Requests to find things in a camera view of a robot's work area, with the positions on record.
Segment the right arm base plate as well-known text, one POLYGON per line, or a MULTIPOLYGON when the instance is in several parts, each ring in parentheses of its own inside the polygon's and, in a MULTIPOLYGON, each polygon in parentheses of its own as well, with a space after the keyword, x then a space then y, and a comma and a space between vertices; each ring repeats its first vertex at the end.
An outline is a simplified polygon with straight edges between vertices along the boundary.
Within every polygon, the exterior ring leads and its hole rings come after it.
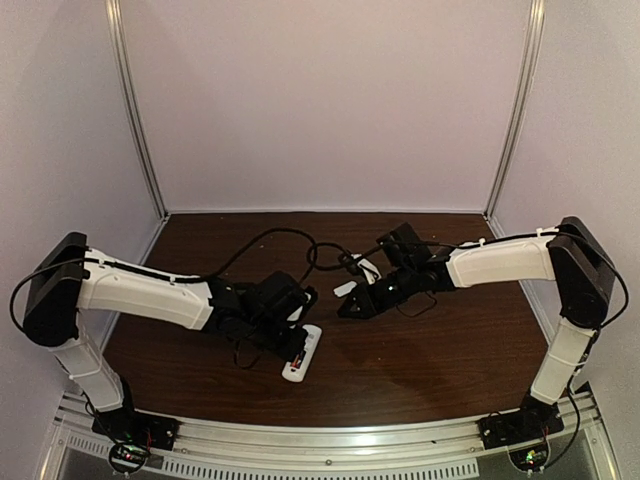
POLYGON ((486 450, 542 439, 564 429, 555 406, 492 413, 480 418, 477 426, 486 450))

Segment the right aluminium frame post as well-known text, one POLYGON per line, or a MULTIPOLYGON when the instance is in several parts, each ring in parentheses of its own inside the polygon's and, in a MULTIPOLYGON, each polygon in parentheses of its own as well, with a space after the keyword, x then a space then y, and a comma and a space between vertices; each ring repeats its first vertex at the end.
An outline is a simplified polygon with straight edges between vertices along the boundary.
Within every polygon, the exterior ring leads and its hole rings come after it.
POLYGON ((495 216, 524 124, 527 102, 532 91, 540 55, 545 15, 546 2, 544 0, 533 0, 530 2, 516 91, 498 167, 484 210, 484 216, 488 220, 495 216))

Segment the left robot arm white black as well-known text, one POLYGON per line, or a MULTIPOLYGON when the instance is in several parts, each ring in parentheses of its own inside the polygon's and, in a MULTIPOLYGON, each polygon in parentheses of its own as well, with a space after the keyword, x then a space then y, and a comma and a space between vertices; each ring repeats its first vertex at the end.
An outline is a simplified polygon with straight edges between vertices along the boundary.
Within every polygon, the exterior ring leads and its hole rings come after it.
POLYGON ((322 335, 319 327, 301 322, 316 291, 287 273, 277 271, 259 283, 178 275, 113 258, 89 247, 79 232, 67 234, 16 287, 29 292, 14 325, 55 355, 87 395, 98 426, 124 438, 140 429, 142 416, 126 381, 81 325, 79 311, 125 313, 247 341, 282 359, 290 382, 304 379, 322 335))

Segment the white battery cover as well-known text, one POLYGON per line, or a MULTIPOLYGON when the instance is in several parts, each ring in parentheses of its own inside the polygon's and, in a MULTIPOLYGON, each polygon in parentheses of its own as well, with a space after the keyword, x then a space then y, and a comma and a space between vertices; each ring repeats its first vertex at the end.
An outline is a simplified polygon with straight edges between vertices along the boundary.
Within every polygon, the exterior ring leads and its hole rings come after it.
POLYGON ((333 289, 333 293, 337 298, 343 298, 351 293, 351 291, 358 285, 356 281, 348 281, 342 285, 339 285, 333 289))

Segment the curved aluminium front rail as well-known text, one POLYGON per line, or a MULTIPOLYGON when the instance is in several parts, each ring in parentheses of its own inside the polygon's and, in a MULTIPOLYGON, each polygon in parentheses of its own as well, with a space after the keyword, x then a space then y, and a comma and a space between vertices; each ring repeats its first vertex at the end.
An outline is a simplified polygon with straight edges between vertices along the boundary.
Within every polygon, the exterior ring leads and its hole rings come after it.
POLYGON ((178 417, 172 450, 152 449, 130 477, 108 463, 111 442, 91 430, 84 398, 65 393, 35 479, 622 479, 595 398, 574 394, 581 424, 569 450, 542 474, 515 468, 518 450, 548 442, 551 460, 575 432, 575 411, 559 402, 564 430, 488 449, 484 415, 382 427, 294 428, 178 417))

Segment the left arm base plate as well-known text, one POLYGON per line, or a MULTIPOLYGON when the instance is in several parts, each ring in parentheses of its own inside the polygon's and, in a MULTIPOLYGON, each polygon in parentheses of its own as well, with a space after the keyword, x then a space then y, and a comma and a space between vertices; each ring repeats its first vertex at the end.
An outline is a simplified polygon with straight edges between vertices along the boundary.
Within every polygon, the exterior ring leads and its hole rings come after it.
POLYGON ((119 408, 94 416, 92 431, 111 439, 141 447, 171 451, 179 428, 172 417, 119 408))

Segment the aluminium frame post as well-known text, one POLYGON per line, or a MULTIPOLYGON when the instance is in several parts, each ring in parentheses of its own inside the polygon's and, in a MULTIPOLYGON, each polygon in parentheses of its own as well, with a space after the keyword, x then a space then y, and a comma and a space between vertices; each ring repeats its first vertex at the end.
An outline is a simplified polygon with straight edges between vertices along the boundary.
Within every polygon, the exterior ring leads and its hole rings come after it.
POLYGON ((524 124, 527 102, 532 91, 540 55, 545 15, 546 2, 544 0, 533 0, 530 2, 516 91, 498 167, 484 210, 484 216, 488 220, 495 216, 524 124))
POLYGON ((149 145, 144 131, 142 115, 133 79, 133 72, 128 55, 122 15, 122 2, 118 0, 106 0, 105 7, 116 70, 133 145, 155 215, 158 219, 165 220, 169 216, 169 212, 165 205, 158 177, 152 164, 149 145))

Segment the white remote control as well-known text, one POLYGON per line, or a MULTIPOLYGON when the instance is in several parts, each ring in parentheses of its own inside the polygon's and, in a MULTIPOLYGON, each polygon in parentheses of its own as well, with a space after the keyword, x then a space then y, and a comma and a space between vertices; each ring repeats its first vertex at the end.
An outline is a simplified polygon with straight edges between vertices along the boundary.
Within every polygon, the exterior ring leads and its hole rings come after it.
POLYGON ((304 381, 322 336, 322 329, 316 325, 304 325, 303 329, 307 332, 307 337, 304 347, 299 353, 305 352, 301 368, 292 369, 292 362, 287 362, 281 372, 281 376, 292 383, 301 383, 304 381))

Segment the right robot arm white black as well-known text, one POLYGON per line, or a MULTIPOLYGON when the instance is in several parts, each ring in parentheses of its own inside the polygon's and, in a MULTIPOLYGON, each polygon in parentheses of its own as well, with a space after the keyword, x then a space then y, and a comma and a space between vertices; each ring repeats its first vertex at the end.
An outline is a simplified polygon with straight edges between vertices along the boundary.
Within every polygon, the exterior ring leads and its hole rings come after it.
POLYGON ((547 281, 559 295, 560 321, 514 420, 548 422, 602 331, 621 317, 609 312, 613 289, 626 285, 586 225, 569 216, 551 228, 459 245, 426 241, 404 223, 377 241, 392 271, 381 275, 364 254, 343 254, 341 268, 363 275, 335 288, 341 318, 371 319, 417 294, 485 284, 547 281))

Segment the left aluminium frame post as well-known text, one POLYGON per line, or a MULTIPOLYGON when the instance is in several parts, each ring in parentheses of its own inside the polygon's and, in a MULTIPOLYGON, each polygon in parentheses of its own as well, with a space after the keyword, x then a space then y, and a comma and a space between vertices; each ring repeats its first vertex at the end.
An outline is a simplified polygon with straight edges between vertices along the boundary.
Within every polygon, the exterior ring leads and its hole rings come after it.
POLYGON ((169 216, 169 212, 165 205, 158 177, 152 164, 149 145, 144 131, 142 115, 133 79, 133 72, 128 55, 122 15, 122 2, 118 0, 106 0, 105 7, 116 70, 133 145, 155 215, 158 219, 165 220, 169 216))

